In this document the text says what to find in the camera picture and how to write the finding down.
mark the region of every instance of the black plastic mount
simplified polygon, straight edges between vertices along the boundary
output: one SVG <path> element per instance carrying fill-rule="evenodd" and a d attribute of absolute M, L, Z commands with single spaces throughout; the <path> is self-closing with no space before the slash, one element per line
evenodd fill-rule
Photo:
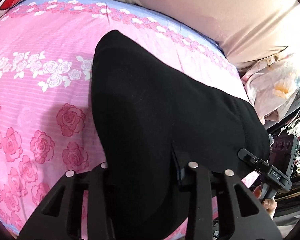
<path fill-rule="evenodd" d="M 112 223 L 107 215 L 102 164 L 92 171 L 67 171 L 34 210 L 18 240 L 81 240 L 82 200 L 88 198 L 89 239 L 113 240 Z"/>
<path fill-rule="evenodd" d="M 263 182 L 270 185 L 277 192 L 288 192 L 291 189 L 292 182 L 290 178 L 278 168 L 257 158 L 246 149 L 241 149 L 238 157 L 254 168 L 260 175 L 263 175 Z"/>
<path fill-rule="evenodd" d="M 233 171 L 213 173 L 195 162 L 183 166 L 186 159 L 186 154 L 174 153 L 180 190 L 191 192 L 186 240 L 212 238 L 214 195 L 218 201 L 219 239 L 282 239 L 264 207 Z"/>
<path fill-rule="evenodd" d="M 212 202 L 219 209 L 219 236 L 222 240 L 281 240 L 281 234 L 261 203 L 232 171 L 211 173 L 194 162 L 181 163 L 174 155 L 181 191 L 190 191 L 186 240 L 211 240 Z M 83 192 L 89 191 L 88 237 L 114 240 L 104 193 L 109 171 L 97 166 L 90 172 L 68 171 L 35 209 L 18 240 L 80 240 Z"/>

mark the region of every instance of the finger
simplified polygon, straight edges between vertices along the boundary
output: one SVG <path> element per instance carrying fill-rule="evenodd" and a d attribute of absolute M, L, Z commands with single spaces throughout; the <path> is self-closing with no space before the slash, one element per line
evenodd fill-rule
<path fill-rule="evenodd" d="M 269 210 L 275 210 L 277 208 L 278 203 L 274 199 L 265 199 L 263 201 L 263 206 Z"/>
<path fill-rule="evenodd" d="M 253 191 L 253 194 L 256 198 L 260 198 L 262 194 L 261 186 L 256 187 L 256 189 Z"/>
<path fill-rule="evenodd" d="M 263 206 L 267 209 L 271 219 L 273 219 L 274 210 L 277 208 L 278 203 L 274 199 L 266 199 L 263 202 Z"/>

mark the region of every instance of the black cloth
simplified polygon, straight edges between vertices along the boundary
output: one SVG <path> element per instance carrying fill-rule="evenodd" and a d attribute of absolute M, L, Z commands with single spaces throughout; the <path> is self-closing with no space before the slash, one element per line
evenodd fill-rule
<path fill-rule="evenodd" d="M 163 239 L 187 217 L 189 194 L 175 186 L 172 147 L 241 178 L 252 169 L 238 159 L 240 149 L 269 157 L 251 104 L 167 66 L 118 31 L 96 47 L 91 100 L 115 184 L 108 207 L 117 239 Z"/>
<path fill-rule="evenodd" d="M 276 212 L 286 211 L 297 206 L 300 206 L 300 195 L 293 198 L 278 201 Z"/>

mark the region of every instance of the pink bedspread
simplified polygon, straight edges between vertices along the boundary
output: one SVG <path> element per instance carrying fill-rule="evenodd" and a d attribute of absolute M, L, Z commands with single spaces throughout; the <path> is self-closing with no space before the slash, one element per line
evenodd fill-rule
<path fill-rule="evenodd" d="M 215 49 L 127 14 L 125 4 L 89 6 L 32 1 L 0 20 L 0 220 L 15 234 L 67 170 L 105 161 L 88 94 L 94 49 L 110 30 L 199 82 L 248 100 L 236 69 Z M 186 221 L 169 238 L 185 230 Z"/>

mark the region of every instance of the handheld device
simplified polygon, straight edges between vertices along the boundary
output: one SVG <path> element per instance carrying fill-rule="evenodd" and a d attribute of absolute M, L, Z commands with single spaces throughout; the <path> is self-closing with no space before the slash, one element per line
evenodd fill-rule
<path fill-rule="evenodd" d="M 286 193 L 291 189 L 290 178 L 298 148 L 299 140 L 295 135 L 283 134 L 274 138 L 269 162 L 260 160 L 246 149 L 239 151 L 238 157 L 262 176 L 261 202 L 274 199 L 277 192 Z"/>

